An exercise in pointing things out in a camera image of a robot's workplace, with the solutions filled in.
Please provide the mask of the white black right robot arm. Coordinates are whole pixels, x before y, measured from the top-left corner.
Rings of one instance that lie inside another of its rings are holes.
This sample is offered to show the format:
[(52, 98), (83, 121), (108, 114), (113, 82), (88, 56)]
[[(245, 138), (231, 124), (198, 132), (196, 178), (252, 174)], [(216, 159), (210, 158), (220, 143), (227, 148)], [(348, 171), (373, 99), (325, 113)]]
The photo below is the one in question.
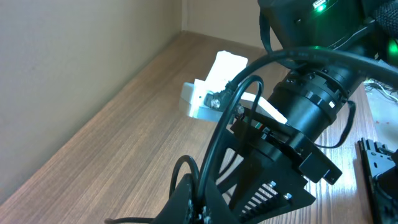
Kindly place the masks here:
[[(396, 1), (260, 1), (266, 55), (205, 96), (222, 113), (195, 187), (207, 221), (257, 223), (311, 205), (309, 182), (334, 184), (341, 170), (316, 139), (349, 107), (344, 142), (356, 110), (351, 95), (365, 78), (397, 85), (387, 42), (397, 37)], [(288, 69), (269, 102), (285, 116), (269, 118), (256, 106), (238, 114), (239, 100), (256, 71), (279, 63)]]

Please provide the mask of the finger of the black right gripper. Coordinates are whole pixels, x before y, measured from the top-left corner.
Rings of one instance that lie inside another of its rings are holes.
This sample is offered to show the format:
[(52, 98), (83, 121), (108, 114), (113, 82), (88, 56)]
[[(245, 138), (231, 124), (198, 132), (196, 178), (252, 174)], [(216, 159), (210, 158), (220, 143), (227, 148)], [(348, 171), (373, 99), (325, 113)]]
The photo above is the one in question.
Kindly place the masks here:
[[(234, 187), (234, 192), (238, 192), (240, 187), (247, 187), (248, 184), (244, 182), (244, 178), (249, 174), (245, 168), (246, 163), (249, 161), (249, 151), (245, 149), (246, 146), (247, 143), (240, 141), (227, 129), (216, 129), (208, 145), (203, 164), (201, 165), (198, 179), (198, 192), (202, 193), (200, 190), (201, 181), (204, 181), (204, 185), (206, 185), (207, 180), (216, 182), (217, 179), (227, 173), (234, 165), (238, 156), (242, 157), (240, 163), (217, 185), (217, 188), (221, 193), (226, 193), (232, 187)], [(233, 156), (229, 163), (224, 166), (224, 169), (220, 170), (225, 155), (228, 155), (228, 149), (233, 151)]]
[(311, 205), (315, 197), (304, 189), (307, 183), (283, 154), (273, 161), (252, 151), (241, 163), (228, 206), (240, 223), (259, 223)]

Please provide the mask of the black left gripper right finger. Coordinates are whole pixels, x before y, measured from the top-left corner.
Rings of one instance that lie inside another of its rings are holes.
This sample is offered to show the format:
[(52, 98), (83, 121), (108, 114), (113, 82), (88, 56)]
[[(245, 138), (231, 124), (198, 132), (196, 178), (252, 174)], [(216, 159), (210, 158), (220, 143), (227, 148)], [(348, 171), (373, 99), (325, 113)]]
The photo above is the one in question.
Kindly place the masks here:
[(201, 215), (205, 224), (233, 224), (239, 223), (238, 219), (228, 208), (222, 194), (212, 180), (200, 182)]

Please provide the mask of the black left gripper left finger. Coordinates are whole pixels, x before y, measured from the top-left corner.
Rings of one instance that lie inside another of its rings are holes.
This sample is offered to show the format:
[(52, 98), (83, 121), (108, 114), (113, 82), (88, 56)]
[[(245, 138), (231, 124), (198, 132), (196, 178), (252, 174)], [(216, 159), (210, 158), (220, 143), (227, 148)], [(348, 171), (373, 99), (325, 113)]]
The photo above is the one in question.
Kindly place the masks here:
[(151, 224), (187, 224), (194, 214), (193, 180), (190, 174), (185, 174), (165, 207), (155, 217)]

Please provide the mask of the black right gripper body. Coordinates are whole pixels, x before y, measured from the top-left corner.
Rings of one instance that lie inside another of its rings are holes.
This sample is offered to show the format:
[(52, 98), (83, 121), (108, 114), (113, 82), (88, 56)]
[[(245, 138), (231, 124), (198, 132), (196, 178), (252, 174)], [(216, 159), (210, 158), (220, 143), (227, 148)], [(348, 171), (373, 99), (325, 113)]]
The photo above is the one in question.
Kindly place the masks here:
[(237, 182), (261, 180), (265, 184), (306, 185), (325, 180), (333, 185), (342, 171), (296, 129), (271, 121), (263, 131), (236, 121), (231, 127), (244, 143), (236, 149), (242, 163), (229, 175)]

